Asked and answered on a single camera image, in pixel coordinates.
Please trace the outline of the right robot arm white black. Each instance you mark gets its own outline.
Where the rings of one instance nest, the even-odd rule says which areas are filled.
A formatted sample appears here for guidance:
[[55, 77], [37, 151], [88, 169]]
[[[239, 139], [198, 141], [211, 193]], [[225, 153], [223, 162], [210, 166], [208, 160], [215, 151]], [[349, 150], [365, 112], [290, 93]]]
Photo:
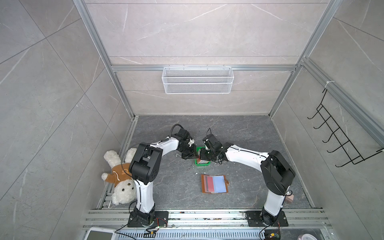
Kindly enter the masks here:
[[262, 153], [232, 143], [223, 145], [213, 134], [205, 137], [203, 142], [206, 147], [199, 153], [202, 160], [240, 163], [262, 172], [269, 191], [261, 211], [261, 220], [265, 225], [273, 224], [282, 211], [289, 188], [296, 176], [283, 155], [275, 150]]

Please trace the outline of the brown leather card holder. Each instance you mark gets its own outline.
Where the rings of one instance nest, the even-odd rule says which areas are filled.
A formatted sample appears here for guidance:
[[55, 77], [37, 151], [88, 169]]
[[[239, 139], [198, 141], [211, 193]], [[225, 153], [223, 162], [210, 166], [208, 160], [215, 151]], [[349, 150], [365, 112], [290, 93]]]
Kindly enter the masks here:
[[[202, 192], [205, 193], [203, 177], [204, 177], [204, 175], [201, 175]], [[214, 181], [215, 191], [213, 193], [205, 193], [205, 194], [223, 194], [223, 193], [229, 192], [229, 190], [228, 190], [229, 182], [227, 181], [225, 175], [212, 176], [212, 177], [213, 177], [213, 181]]]

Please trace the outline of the green plastic card tray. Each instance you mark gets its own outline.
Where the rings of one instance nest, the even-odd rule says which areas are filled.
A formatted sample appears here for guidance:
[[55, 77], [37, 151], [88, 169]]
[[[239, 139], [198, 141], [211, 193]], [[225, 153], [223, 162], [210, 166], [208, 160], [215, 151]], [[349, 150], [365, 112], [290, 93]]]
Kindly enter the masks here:
[[[205, 147], [197, 147], [197, 152], [198, 154], [200, 153], [201, 149], [204, 149]], [[195, 159], [195, 165], [196, 166], [208, 166], [210, 165], [211, 162], [210, 161], [206, 161], [206, 160], [201, 160], [200, 157], [198, 157], [197, 159]]]

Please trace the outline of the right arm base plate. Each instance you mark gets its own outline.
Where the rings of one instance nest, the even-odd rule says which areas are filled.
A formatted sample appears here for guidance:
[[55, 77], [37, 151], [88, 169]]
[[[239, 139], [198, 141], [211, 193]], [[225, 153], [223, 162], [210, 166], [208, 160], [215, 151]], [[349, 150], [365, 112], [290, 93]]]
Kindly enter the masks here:
[[280, 211], [277, 216], [272, 216], [268, 212], [261, 211], [246, 211], [246, 220], [248, 221], [249, 227], [288, 227], [288, 221], [285, 213]]

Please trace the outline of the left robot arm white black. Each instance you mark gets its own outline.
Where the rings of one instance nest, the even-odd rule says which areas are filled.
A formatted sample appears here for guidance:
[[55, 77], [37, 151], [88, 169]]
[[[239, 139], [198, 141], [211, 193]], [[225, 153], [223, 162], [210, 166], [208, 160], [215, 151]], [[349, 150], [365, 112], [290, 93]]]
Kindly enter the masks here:
[[173, 151], [178, 151], [185, 160], [198, 157], [195, 140], [184, 128], [164, 140], [140, 143], [137, 147], [129, 172], [137, 187], [137, 205], [134, 213], [142, 219], [151, 220], [154, 217], [153, 181], [159, 173], [162, 157]]

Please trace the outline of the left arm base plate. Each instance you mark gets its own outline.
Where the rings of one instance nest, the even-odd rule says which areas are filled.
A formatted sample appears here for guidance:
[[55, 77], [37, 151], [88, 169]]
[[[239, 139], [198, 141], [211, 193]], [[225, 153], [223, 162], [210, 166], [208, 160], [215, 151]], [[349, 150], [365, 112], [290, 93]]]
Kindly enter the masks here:
[[155, 228], [166, 227], [168, 225], [169, 212], [168, 211], [152, 211], [148, 214], [142, 212], [130, 212], [128, 221], [128, 228]]

